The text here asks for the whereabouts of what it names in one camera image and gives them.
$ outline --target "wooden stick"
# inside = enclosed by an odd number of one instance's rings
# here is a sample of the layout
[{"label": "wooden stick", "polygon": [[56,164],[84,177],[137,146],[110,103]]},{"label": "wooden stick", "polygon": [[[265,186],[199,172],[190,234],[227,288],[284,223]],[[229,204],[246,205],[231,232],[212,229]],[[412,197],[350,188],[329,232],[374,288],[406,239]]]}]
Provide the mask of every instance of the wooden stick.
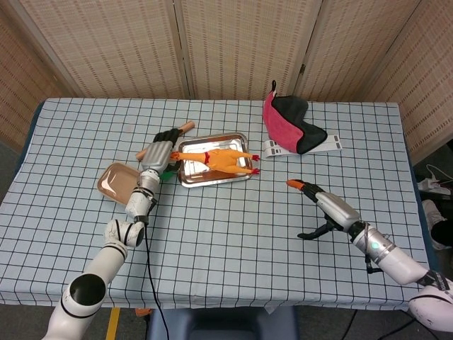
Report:
[{"label": "wooden stick", "polygon": [[[189,120],[186,124],[181,126],[179,128],[179,135],[184,135],[187,131],[192,130],[195,127],[195,123],[193,120]],[[138,152],[135,154],[135,158],[137,158],[137,161],[142,161],[144,155],[147,153],[147,149],[143,149],[142,151]]]}]

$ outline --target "power strip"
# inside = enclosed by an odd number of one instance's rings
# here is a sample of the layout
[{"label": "power strip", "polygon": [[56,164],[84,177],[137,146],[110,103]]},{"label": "power strip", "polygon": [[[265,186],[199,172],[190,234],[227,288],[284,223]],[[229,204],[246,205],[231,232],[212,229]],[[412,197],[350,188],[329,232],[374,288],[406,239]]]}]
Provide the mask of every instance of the power strip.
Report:
[{"label": "power strip", "polygon": [[[338,135],[331,135],[327,136],[326,140],[322,142],[317,147],[311,149],[307,152],[307,154],[313,154],[315,152],[326,152],[332,150],[341,150],[343,147],[341,146],[340,138]],[[266,140],[263,143],[263,150],[265,158],[267,157],[275,157],[275,156],[292,156],[298,155],[294,152],[290,152],[286,149],[283,149],[279,144],[274,142],[273,140]]]}]

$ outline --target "yellow line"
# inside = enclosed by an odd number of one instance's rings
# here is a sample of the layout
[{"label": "yellow line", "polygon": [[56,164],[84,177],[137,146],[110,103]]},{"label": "yellow line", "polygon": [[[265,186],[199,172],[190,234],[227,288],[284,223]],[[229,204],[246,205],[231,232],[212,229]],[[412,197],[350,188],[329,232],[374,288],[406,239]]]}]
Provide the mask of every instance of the yellow line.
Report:
[{"label": "yellow line", "polygon": [[119,307],[112,308],[110,312],[110,320],[108,321],[107,335],[105,336],[105,340],[115,340],[119,318],[120,308]]}]

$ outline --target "table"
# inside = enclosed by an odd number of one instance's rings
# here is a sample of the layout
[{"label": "table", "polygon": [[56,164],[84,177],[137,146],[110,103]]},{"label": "table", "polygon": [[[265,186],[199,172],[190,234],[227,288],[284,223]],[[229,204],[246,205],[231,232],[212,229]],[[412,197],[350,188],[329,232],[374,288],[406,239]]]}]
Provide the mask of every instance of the table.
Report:
[{"label": "table", "polygon": [[[96,190],[112,162],[154,134],[194,120],[186,137],[239,131],[251,153],[268,139],[262,101],[51,98],[39,112],[21,170],[0,207],[2,303],[55,305],[103,246],[124,207]],[[317,183],[428,266],[398,106],[310,103],[309,123],[339,134],[341,152],[262,159],[247,181],[187,189],[165,182],[151,213],[151,272],[161,304],[175,307],[323,305],[407,308],[416,285],[367,275],[342,232],[302,241],[323,214],[285,184]],[[131,250],[105,306],[153,307],[145,246]]]}]

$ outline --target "blue chair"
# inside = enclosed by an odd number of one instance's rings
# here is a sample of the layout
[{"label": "blue chair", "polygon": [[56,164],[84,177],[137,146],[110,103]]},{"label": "blue chair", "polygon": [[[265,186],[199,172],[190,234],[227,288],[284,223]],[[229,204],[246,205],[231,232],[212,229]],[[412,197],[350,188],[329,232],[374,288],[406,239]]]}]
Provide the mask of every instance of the blue chair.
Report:
[{"label": "blue chair", "polygon": [[[262,307],[164,310],[170,340],[299,340],[295,307],[269,314]],[[151,314],[147,340],[165,340],[158,310]]]}]

